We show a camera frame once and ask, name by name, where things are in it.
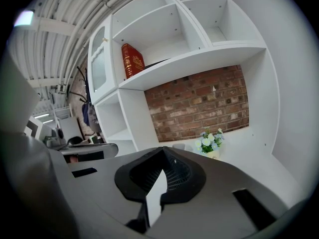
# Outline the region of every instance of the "white vase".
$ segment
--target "white vase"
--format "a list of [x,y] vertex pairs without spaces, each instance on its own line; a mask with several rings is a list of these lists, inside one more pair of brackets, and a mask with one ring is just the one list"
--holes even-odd
[[220,157],[219,149],[208,152],[208,153],[206,153],[206,155],[207,155],[207,157],[210,157],[212,159],[219,159],[219,157]]

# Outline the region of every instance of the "cabinet door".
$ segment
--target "cabinet door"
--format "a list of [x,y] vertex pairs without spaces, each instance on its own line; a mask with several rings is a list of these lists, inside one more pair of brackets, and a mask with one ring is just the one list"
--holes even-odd
[[107,17],[91,36],[88,82],[92,104],[117,87],[112,56],[112,15]]

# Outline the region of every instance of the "ceiling light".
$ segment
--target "ceiling light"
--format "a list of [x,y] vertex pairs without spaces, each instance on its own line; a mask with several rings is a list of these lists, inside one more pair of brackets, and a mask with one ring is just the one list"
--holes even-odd
[[45,121],[45,122],[43,122],[43,124],[44,124],[44,123],[48,123],[48,122],[51,122],[51,121],[53,121],[53,120],[51,119],[51,120]]
[[49,116],[49,114],[42,114],[42,115],[36,116],[36,117],[34,117],[34,118],[35,118],[35,119],[38,119],[38,118],[47,117],[47,116]]
[[30,10],[23,11],[18,19],[15,21],[14,26],[20,26],[20,25],[31,25],[31,21],[33,18],[33,12]]

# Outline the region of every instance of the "flower bouquet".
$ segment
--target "flower bouquet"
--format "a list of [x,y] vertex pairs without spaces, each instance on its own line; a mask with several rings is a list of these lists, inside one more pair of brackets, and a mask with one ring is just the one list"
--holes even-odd
[[219,128],[216,135],[213,135],[209,129],[201,133],[201,138],[196,140],[195,145],[201,153],[213,159],[219,158],[219,148],[224,140],[223,131]]

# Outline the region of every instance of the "ceiling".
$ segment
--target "ceiling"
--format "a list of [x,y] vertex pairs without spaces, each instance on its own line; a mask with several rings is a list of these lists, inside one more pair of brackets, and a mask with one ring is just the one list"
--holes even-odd
[[131,0],[33,0],[31,25],[16,26],[9,52],[41,96],[33,115],[68,106],[67,90],[87,55],[91,33],[111,12]]

